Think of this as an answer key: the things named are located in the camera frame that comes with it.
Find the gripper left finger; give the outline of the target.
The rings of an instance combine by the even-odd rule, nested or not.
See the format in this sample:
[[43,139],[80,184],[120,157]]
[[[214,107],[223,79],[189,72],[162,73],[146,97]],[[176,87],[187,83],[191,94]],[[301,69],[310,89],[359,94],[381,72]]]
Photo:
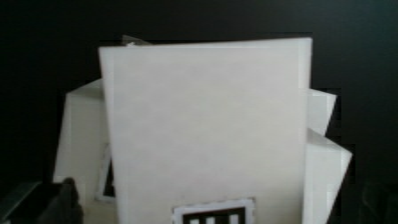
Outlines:
[[75,179],[24,182],[0,200],[0,224],[84,224]]

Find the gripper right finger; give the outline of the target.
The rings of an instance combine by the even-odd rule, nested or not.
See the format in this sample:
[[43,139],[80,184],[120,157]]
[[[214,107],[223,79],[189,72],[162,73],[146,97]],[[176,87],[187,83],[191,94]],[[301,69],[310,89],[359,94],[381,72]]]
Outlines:
[[367,184],[358,224],[398,224],[398,184]]

